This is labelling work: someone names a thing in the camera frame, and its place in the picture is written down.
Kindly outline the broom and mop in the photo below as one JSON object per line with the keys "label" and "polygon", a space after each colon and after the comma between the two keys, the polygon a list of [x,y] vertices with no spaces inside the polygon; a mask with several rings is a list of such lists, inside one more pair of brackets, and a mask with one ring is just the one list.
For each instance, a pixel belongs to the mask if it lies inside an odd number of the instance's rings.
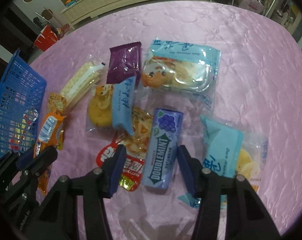
{"label": "broom and mop", "polygon": [[43,21],[50,24],[52,27],[56,28],[58,31],[62,31],[64,26],[63,22],[53,13],[51,9],[43,7],[41,13],[35,12],[35,14],[40,17]]}

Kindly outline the pink gift bag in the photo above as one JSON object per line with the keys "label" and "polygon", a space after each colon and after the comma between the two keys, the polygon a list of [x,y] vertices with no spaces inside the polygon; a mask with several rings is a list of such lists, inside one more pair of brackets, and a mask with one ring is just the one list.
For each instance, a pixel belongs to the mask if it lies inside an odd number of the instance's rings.
{"label": "pink gift bag", "polygon": [[260,14],[264,10],[262,0],[241,0],[239,7]]}

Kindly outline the light blue cake packet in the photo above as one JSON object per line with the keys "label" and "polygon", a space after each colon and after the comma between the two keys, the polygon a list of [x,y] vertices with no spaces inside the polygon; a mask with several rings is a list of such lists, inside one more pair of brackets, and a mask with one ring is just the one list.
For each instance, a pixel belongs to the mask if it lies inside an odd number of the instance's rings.
{"label": "light blue cake packet", "polygon": [[208,115],[201,115],[200,120],[206,151],[202,166],[223,177],[241,174],[258,191],[267,159],[267,137]]}

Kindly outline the red paper bag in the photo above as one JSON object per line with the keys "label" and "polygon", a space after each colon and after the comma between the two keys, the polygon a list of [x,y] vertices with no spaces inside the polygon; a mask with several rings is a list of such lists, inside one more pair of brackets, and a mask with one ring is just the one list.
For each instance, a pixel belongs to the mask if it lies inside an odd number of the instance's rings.
{"label": "red paper bag", "polygon": [[46,25],[37,36],[34,45],[41,51],[46,51],[58,41],[59,36],[51,29],[50,25]]}

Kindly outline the large blue cake packet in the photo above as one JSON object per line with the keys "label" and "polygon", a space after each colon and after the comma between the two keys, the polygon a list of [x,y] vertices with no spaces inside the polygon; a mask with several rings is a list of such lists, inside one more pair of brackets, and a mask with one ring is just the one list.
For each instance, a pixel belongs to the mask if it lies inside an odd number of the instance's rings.
{"label": "large blue cake packet", "polygon": [[221,51],[194,43],[152,40],[144,62],[143,87],[190,95],[213,110]]}

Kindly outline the orange snack bar packet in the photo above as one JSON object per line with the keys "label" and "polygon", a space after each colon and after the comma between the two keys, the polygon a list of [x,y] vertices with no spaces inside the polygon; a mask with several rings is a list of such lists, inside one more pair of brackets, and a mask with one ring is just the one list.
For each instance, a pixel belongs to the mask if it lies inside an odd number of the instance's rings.
{"label": "orange snack bar packet", "polygon": [[[36,158],[49,146],[57,148],[60,133],[62,131],[65,116],[59,112],[49,112],[44,118],[38,138],[35,143],[33,158]],[[46,170],[38,178],[38,189],[44,194],[47,194],[47,186],[51,175],[52,164],[48,165]]]}

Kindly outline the pink quilted table cloth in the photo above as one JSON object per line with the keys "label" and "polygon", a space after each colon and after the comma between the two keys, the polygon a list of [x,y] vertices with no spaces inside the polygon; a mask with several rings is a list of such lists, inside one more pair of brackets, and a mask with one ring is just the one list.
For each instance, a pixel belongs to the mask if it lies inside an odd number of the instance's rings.
{"label": "pink quilted table cloth", "polygon": [[[159,2],[92,21],[42,53],[31,67],[58,93],[93,55],[109,64],[109,48],[153,39],[207,44],[221,50],[214,114],[268,137],[258,194],[283,234],[302,212],[302,51],[281,25],[253,12],[201,1]],[[86,132],[83,97],[67,116],[64,148],[52,166],[48,190],[62,175],[86,175],[112,131]],[[178,163],[169,191],[161,196],[140,186],[119,187],[105,200],[113,239],[190,239],[197,209],[177,199],[185,193]]]}

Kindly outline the purple Doublemint gum box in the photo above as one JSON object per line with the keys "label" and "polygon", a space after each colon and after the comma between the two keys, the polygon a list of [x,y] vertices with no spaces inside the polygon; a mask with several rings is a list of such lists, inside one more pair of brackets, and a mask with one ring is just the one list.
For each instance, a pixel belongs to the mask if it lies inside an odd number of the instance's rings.
{"label": "purple Doublemint gum box", "polygon": [[155,109],[141,183],[166,190],[172,178],[176,149],[180,140],[183,113]]}

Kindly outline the red spicy snack packet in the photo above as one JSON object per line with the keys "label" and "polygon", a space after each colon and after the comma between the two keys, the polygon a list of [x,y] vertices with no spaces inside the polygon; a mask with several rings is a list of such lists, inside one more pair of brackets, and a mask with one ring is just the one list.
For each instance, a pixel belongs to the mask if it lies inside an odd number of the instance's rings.
{"label": "red spicy snack packet", "polygon": [[96,164],[101,167],[106,159],[114,155],[118,145],[122,144],[126,147],[127,158],[119,185],[127,191],[135,191],[141,183],[152,120],[151,114],[139,107],[134,107],[132,113],[134,135],[128,135],[125,131],[117,131],[112,141],[97,154]]}

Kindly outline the clear packed soda crackers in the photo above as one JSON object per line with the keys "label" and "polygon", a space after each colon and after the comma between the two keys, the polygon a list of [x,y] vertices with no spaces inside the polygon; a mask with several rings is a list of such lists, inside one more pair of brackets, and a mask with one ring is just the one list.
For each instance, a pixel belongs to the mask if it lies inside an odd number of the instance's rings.
{"label": "clear packed soda crackers", "polygon": [[61,89],[60,95],[66,99],[66,110],[70,110],[77,102],[99,82],[107,68],[105,63],[89,55],[75,74]]}

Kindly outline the blue plastic basket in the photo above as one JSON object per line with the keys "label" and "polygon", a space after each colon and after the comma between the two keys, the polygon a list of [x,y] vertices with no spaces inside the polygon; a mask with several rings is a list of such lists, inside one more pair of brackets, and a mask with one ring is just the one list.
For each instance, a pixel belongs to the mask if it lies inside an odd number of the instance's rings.
{"label": "blue plastic basket", "polygon": [[47,86],[19,54],[17,49],[0,81],[0,158],[34,145]]}

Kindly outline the purple snack packet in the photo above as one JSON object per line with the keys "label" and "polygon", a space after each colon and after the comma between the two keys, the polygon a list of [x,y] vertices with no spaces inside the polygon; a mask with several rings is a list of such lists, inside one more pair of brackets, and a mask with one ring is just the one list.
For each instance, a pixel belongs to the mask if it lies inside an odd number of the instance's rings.
{"label": "purple snack packet", "polygon": [[135,86],[138,86],[142,66],[141,46],[141,42],[133,42],[110,48],[107,83],[121,83],[135,76]]}

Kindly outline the blue cookie packet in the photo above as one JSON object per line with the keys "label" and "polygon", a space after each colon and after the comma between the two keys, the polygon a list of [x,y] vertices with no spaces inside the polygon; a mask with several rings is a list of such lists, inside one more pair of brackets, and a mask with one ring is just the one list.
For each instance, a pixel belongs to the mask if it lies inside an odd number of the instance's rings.
{"label": "blue cookie packet", "polygon": [[133,135],[135,84],[136,77],[132,76],[120,83],[97,86],[87,107],[87,130],[113,128]]}

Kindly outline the small orange candy packet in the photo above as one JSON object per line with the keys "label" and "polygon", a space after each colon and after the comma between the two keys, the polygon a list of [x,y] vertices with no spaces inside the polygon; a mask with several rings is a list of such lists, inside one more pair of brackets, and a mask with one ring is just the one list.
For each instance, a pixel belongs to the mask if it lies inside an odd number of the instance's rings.
{"label": "small orange candy packet", "polygon": [[64,98],[60,94],[51,92],[48,96],[47,112],[63,115],[66,109],[66,104],[66,98]]}

